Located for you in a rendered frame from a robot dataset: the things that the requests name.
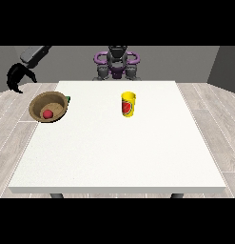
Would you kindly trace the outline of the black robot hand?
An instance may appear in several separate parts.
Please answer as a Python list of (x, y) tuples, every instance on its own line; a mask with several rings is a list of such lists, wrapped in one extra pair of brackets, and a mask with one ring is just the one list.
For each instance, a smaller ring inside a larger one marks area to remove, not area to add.
[(21, 63), (13, 64), (7, 74), (7, 85), (11, 91), (22, 93), (19, 90), (18, 84), (24, 76), (29, 77), (34, 83), (37, 82), (35, 73), (22, 65)]

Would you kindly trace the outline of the brown wooden bowl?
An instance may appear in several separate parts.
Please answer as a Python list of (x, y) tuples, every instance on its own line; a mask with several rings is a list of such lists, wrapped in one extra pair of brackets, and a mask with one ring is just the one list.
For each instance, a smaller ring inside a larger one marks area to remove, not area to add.
[[(41, 123), (52, 123), (61, 119), (68, 109), (68, 100), (58, 91), (46, 91), (37, 95), (29, 104), (30, 116)], [(53, 117), (45, 119), (43, 112), (51, 110)]]

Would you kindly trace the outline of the yellow cup with melon print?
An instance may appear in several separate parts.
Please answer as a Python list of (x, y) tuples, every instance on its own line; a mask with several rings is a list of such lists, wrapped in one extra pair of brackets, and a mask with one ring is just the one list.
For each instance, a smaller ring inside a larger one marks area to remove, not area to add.
[(121, 98), (122, 115), (125, 117), (131, 117), (134, 113), (136, 94), (131, 91), (126, 91), (122, 94)]

